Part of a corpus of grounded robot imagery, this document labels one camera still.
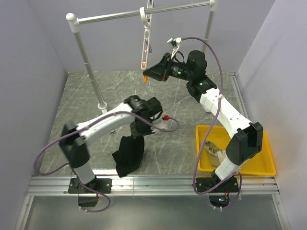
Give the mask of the orange clothes clip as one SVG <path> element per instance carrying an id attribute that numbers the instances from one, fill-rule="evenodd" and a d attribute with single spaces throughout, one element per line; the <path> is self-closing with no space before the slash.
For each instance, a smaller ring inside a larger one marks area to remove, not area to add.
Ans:
<path id="1" fill-rule="evenodd" d="M 143 75 L 143 82 L 144 82 L 144 83 L 147 83 L 147 81 L 148 81 L 148 77 L 145 76 L 145 75 Z"/>

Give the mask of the black underwear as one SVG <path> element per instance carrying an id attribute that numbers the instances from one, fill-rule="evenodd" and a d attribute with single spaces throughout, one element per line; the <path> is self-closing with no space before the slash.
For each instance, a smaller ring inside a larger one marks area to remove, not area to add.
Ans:
<path id="1" fill-rule="evenodd" d="M 120 178 L 136 171 L 144 155 L 144 137 L 123 136 L 119 149 L 112 154 L 116 163 L 116 171 Z"/>

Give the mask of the white plastic hanger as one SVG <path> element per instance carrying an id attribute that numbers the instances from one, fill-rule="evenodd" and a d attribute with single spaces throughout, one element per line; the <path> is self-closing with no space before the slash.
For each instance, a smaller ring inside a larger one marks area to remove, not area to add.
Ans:
<path id="1" fill-rule="evenodd" d="M 139 9 L 140 17 L 142 23 L 144 25 L 144 36 L 143 36 L 143 45 L 142 45 L 142 60 L 141 60 L 141 70 L 147 69 L 147 62 L 148 62 L 148 45 L 150 43 L 150 36 L 151 36 L 151 28 L 152 28 L 152 15 L 145 12 L 145 8 L 141 7 Z"/>

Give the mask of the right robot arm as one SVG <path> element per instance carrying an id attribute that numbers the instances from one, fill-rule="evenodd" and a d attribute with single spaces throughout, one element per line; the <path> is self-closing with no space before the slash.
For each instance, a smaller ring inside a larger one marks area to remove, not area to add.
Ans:
<path id="1" fill-rule="evenodd" d="M 224 126 L 231 140 L 225 150 L 226 157 L 213 171 L 211 180 L 212 188 L 221 192 L 228 186 L 227 178 L 261 151 L 263 127 L 245 118 L 223 97 L 221 87 L 206 75 L 206 68 L 205 54 L 201 51 L 191 51 L 186 62 L 175 62 L 170 53 L 165 53 L 143 75 L 157 81 L 169 77 L 187 81 L 189 94 Z"/>

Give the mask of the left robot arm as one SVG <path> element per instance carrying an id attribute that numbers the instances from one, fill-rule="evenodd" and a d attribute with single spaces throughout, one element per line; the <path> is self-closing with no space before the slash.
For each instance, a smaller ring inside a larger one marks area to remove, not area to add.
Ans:
<path id="1" fill-rule="evenodd" d="M 112 131 L 130 126 L 130 136 L 123 136 L 119 148 L 112 154 L 119 177 L 137 170 L 144 155 L 144 136 L 153 134 L 151 124 L 162 114 L 161 103 L 155 97 L 145 101 L 137 95 L 130 96 L 113 110 L 88 122 L 67 123 L 62 130 L 59 146 L 86 193 L 102 191 L 89 163 L 88 147 Z"/>

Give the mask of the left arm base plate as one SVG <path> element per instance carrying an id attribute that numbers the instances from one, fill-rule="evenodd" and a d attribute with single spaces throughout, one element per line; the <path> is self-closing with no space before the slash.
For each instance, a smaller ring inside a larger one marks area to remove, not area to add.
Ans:
<path id="1" fill-rule="evenodd" d="M 85 186 L 87 186 L 88 188 L 92 190 L 98 191 L 100 193 L 110 194 L 111 187 L 112 187 L 112 179 L 110 178 L 94 179 L 92 182 L 86 184 Z M 87 194 L 87 193 L 93 193 L 93 192 L 88 190 L 84 186 L 82 186 L 78 178 L 72 178 L 69 183 L 68 193 L 69 194 Z"/>

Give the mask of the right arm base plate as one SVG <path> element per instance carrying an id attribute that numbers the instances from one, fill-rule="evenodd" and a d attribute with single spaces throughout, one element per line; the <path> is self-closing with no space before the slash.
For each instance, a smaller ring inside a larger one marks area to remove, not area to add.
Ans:
<path id="1" fill-rule="evenodd" d="M 235 177 L 220 182 L 209 177 L 198 177 L 194 185 L 198 193 L 236 193 L 239 191 L 239 183 Z"/>

